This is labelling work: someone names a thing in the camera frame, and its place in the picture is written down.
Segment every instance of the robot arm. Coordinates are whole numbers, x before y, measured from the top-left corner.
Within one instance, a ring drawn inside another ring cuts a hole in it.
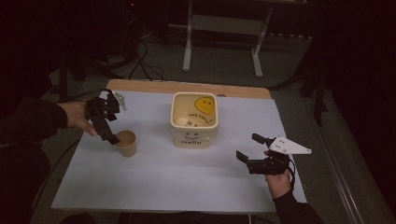
[[[120,139],[111,132],[106,119],[109,121],[117,119],[115,114],[120,113],[120,106],[123,110],[127,108],[122,95],[110,90],[107,90],[107,92],[107,99],[94,97],[87,101],[86,116],[92,121],[93,127],[102,137],[102,140],[115,145]]]

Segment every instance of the wooden table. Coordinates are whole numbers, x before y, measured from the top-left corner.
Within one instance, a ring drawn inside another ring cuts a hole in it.
[[[176,93],[177,91],[210,92],[215,95],[229,97],[244,97],[257,99],[271,99],[270,92],[265,88],[220,86],[187,82],[160,82],[112,79],[107,88],[114,91],[145,91]]]

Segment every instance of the dark background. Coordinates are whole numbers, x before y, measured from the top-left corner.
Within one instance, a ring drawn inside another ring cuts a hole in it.
[[[105,61],[108,53],[133,50],[134,46],[127,44],[134,34],[128,32],[132,29],[129,21],[142,22],[138,26],[144,23],[162,35],[166,35],[167,24],[186,22],[187,1],[137,1],[136,11],[125,16],[126,2],[2,1],[1,117],[12,113],[22,96],[39,97],[50,88],[48,73],[58,68],[59,53],[65,46]],[[210,1],[212,5],[202,4],[198,9],[208,14],[227,14],[228,10],[235,10],[233,1],[228,2],[224,6]],[[247,5],[243,10],[239,8],[239,14],[260,17],[261,10],[255,8]],[[285,38],[314,37],[299,74],[318,62],[327,65],[330,74],[326,86],[393,214],[396,214],[395,11],[392,2],[374,0],[332,1],[332,9],[325,10],[285,5],[276,8],[269,25],[270,33],[283,34]]]

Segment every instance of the desk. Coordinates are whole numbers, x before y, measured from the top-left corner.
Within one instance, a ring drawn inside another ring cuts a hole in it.
[[[109,125],[114,133],[133,130],[137,153],[124,158],[108,142],[83,134],[52,208],[217,214],[275,211],[263,176],[250,175],[235,157],[240,150],[251,159],[263,159],[264,148],[251,140],[252,133],[285,136],[268,90],[132,80],[111,80],[107,87],[124,95],[129,107]],[[172,143],[173,93],[186,90],[227,95],[218,97],[219,135],[210,148],[183,149]],[[294,195],[306,202],[298,172]]]

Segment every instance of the metal leg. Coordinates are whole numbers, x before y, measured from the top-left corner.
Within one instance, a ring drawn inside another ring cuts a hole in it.
[[[265,22],[262,24],[262,29],[259,34],[259,41],[256,45],[256,48],[251,49],[251,57],[253,59],[254,72],[257,78],[262,78],[262,65],[260,63],[259,52],[260,52],[260,48],[262,47],[262,41],[265,38],[265,33],[267,31],[268,23],[271,19],[273,10],[274,9],[272,7],[268,8]]]
[[[191,20],[192,20],[192,1],[189,1],[189,17],[187,19],[187,44],[186,44],[186,51],[184,52],[184,62],[183,62],[183,71],[189,72],[190,71],[190,63],[191,63]]]

